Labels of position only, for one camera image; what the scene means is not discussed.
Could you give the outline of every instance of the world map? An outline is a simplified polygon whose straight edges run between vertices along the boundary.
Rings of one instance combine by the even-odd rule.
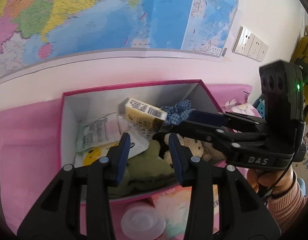
[[[237,7],[238,0],[0,0],[0,79],[103,49],[220,57]]]

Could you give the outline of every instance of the pink fabric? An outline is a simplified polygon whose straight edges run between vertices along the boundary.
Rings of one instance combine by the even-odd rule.
[[[295,222],[308,200],[308,196],[302,195],[295,172],[294,176],[294,185],[285,195],[268,200],[268,209],[281,228],[282,234]]]
[[[224,107],[224,108],[222,108],[222,111],[223,111],[223,112],[233,112],[232,107],[233,107],[233,106]],[[261,117],[260,114],[259,114],[259,112],[257,111],[256,108],[252,109],[252,112],[254,113],[254,115],[255,115],[256,117]]]
[[[61,100],[0,112],[0,185],[6,223],[19,225],[58,173]]]
[[[235,105],[247,103],[248,96],[252,91],[252,86],[241,84],[206,86],[221,108],[225,107],[227,101],[231,102],[233,99],[236,100]]]

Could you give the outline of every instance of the pink sleeve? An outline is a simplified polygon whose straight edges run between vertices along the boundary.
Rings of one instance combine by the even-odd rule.
[[[308,196],[303,196],[297,179],[293,187],[284,196],[269,199],[268,209],[284,233],[302,211]]]

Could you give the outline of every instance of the yellow clothing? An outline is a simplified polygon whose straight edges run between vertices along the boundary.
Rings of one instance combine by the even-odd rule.
[[[300,41],[298,42],[297,46],[296,46],[296,49],[294,51],[294,54],[292,55],[292,58],[290,60],[290,62],[295,62],[295,60],[297,58],[302,58],[304,56],[306,56],[303,61],[308,63],[308,46],[307,46],[307,49],[303,55],[303,52],[306,48],[306,45],[308,43],[308,37],[303,37],[300,39]]]

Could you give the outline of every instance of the plush toy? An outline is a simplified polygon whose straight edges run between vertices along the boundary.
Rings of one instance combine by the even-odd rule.
[[[220,161],[222,161],[223,159],[226,158],[225,155],[222,152],[213,148],[213,145],[211,143],[202,142],[201,144],[204,147],[203,159],[205,161],[212,160],[215,163],[218,163],[218,162],[220,162]]]
[[[159,155],[160,143],[150,140],[147,150],[127,160],[123,180],[118,187],[108,187],[110,199],[176,183],[174,169]]]
[[[169,135],[170,133],[166,134],[164,137],[164,142],[166,145],[168,145]],[[203,156],[204,148],[203,145],[201,144],[201,141],[187,137],[182,137],[179,134],[177,134],[177,137],[179,139],[180,145],[188,147],[191,150],[193,156],[198,156],[200,158]],[[173,164],[169,150],[167,150],[164,154],[164,161],[166,161],[170,165]]]

